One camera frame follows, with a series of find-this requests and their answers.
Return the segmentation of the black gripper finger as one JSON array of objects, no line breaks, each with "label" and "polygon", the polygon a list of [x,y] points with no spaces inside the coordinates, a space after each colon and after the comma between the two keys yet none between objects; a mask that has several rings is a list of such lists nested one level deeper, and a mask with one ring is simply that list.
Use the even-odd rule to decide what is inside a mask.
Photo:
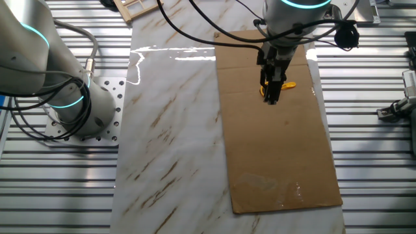
[{"label": "black gripper finger", "polygon": [[271,81],[268,82],[267,102],[269,105],[275,105],[278,102],[280,98],[281,88],[286,80],[287,76],[285,74],[281,74],[279,76],[274,77]]},{"label": "black gripper finger", "polygon": [[261,77],[260,77],[260,94],[264,97],[268,97],[268,81],[267,81],[267,75],[264,70],[261,70]]}]

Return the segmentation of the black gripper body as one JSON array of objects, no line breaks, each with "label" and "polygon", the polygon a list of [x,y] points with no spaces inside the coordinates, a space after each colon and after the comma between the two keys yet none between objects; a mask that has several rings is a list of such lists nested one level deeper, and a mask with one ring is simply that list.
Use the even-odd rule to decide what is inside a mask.
[{"label": "black gripper body", "polygon": [[257,64],[265,75],[265,81],[286,81],[285,72],[296,52],[295,46],[277,46],[265,42],[261,46],[262,52],[257,54]]}]

